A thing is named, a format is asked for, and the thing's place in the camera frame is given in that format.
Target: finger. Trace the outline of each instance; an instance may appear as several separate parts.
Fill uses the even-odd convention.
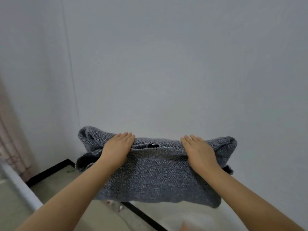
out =
[[[116,139],[116,138],[118,138],[118,137],[120,137],[120,136],[121,136],[121,133],[118,133],[118,134],[116,134],[115,136],[113,136],[112,139]]]
[[[134,144],[136,136],[132,135],[128,138],[128,140],[126,140],[126,142],[129,144],[129,146],[132,146]]]
[[[129,132],[125,137],[124,140],[127,141],[129,139],[129,137],[131,137],[133,134],[132,132]]]
[[[183,147],[184,147],[185,149],[186,149],[187,147],[190,146],[190,143],[187,142],[187,140],[186,140],[184,137],[181,138],[181,142],[182,142]]]
[[[197,137],[197,139],[200,141],[200,142],[204,142],[204,140],[201,138],[201,137]]]
[[[127,132],[124,132],[124,133],[119,137],[119,139],[120,139],[120,140],[123,139],[126,135],[128,135],[128,133],[127,133]]]
[[[193,140],[193,141],[195,141],[195,142],[198,142],[199,140],[196,138],[196,136],[194,136],[194,135],[190,135],[190,137],[191,137],[191,139]]]
[[[187,135],[184,136],[184,138],[186,139],[187,142],[189,142],[189,144],[192,144],[192,139],[190,137],[188,137]]]

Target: white wall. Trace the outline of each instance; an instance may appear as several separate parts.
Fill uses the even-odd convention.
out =
[[[80,125],[172,139],[233,136],[235,177],[308,229],[307,5],[64,0]],[[172,206],[144,209],[166,220]],[[221,210],[238,222],[227,205]]]
[[[71,139],[77,139],[77,131],[67,135],[73,112],[65,111],[61,102],[70,93],[61,88],[63,83],[55,76],[54,70],[60,71],[61,64],[55,65],[47,53],[52,47],[50,39],[55,37],[46,38],[42,8],[43,2],[37,0],[0,0],[1,80],[31,148],[37,172],[80,155],[72,151]]]

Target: right hand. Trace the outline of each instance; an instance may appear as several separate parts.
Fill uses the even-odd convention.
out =
[[[185,135],[181,142],[188,156],[188,163],[199,175],[204,172],[220,169],[213,148],[202,138]]]

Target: hand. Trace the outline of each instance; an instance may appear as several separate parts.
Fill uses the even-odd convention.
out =
[[[213,148],[202,138],[185,135],[181,142],[188,156],[188,163],[199,175],[206,171],[220,168]]]
[[[110,170],[115,172],[125,163],[134,140],[135,135],[131,132],[113,136],[106,142],[99,161],[104,161],[110,167]]]

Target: gray knit sweater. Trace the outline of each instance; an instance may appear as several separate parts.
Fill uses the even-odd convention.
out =
[[[76,162],[83,172],[93,165],[105,143],[115,134],[86,126],[78,137],[87,153]],[[237,146],[232,137],[208,140],[217,162],[228,173],[226,165]],[[188,201],[217,208],[220,196],[189,166],[186,152],[178,140],[136,138],[125,164],[98,192],[96,199],[140,202]]]

